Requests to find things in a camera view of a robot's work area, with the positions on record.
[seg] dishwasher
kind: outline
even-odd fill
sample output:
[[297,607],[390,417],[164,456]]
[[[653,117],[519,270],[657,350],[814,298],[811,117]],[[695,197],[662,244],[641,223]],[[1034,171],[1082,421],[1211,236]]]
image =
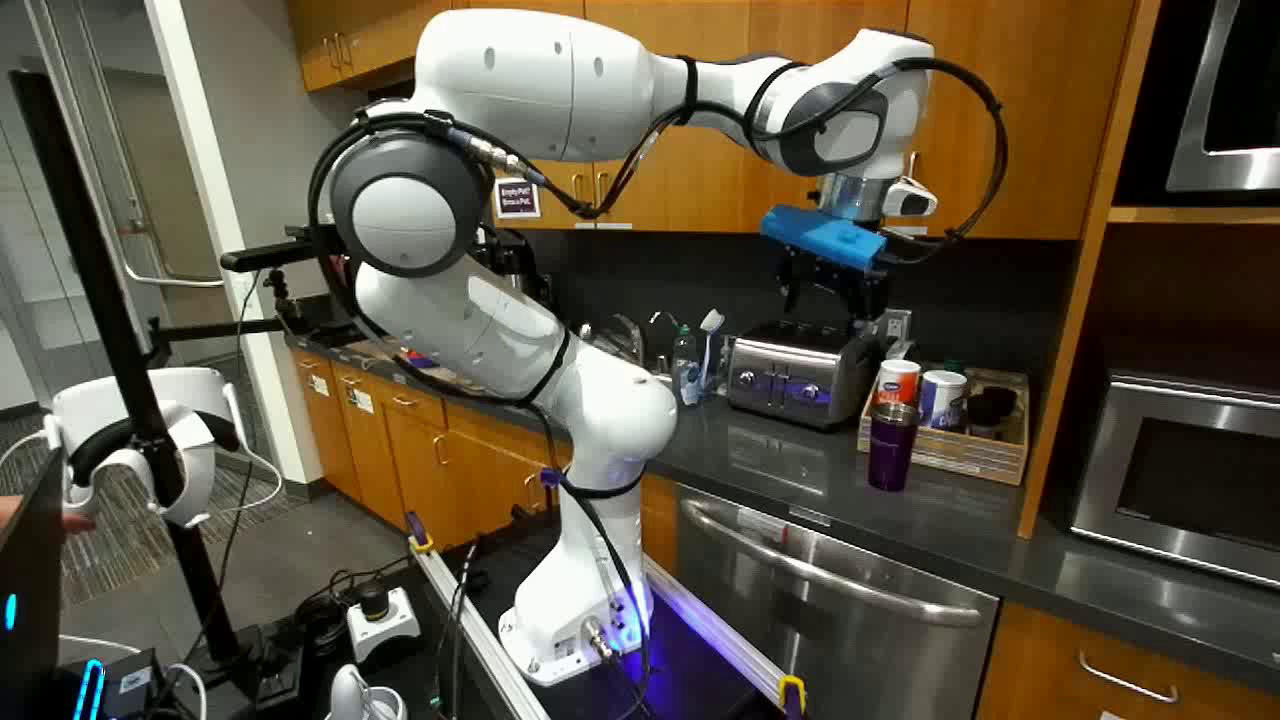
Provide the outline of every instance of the dishwasher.
[[814,720],[975,716],[988,592],[686,487],[674,581],[800,677]]

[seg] backsplash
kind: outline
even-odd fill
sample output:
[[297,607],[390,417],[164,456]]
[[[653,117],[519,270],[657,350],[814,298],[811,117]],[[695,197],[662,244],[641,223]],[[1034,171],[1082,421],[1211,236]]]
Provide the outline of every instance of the backsplash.
[[[571,230],[530,244],[550,280],[550,305],[571,325],[610,310],[642,325],[659,307],[686,325],[706,307],[731,325],[782,317],[776,246],[761,236]],[[890,305],[914,310],[913,334],[927,355],[1015,368],[1032,377],[1032,387],[1045,387],[1071,261],[1071,244],[961,244],[924,267],[900,267]],[[796,317],[845,320],[845,307],[811,288],[800,291]]]

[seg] countertop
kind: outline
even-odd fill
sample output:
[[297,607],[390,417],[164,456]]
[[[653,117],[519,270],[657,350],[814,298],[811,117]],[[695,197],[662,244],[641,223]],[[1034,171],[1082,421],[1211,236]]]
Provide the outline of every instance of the countertop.
[[[410,385],[367,350],[297,342]],[[653,471],[1280,693],[1280,592],[1105,547],[1055,525],[1015,541],[1015,490],[955,471],[913,469],[903,490],[875,490],[852,427],[811,433],[710,401],[679,409],[674,434]]]

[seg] microwave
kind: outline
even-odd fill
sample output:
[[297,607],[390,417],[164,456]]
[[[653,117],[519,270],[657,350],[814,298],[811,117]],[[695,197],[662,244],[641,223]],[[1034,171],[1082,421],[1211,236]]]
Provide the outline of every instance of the microwave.
[[1117,202],[1280,202],[1280,5],[1164,0]]
[[1280,586],[1280,397],[1111,371],[1071,533]]

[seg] toaster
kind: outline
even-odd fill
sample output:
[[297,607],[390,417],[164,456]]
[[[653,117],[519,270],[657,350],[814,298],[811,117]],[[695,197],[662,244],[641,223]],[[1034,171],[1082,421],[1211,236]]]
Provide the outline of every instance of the toaster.
[[767,325],[731,340],[723,401],[761,417],[831,427],[858,413],[878,364],[871,332]]

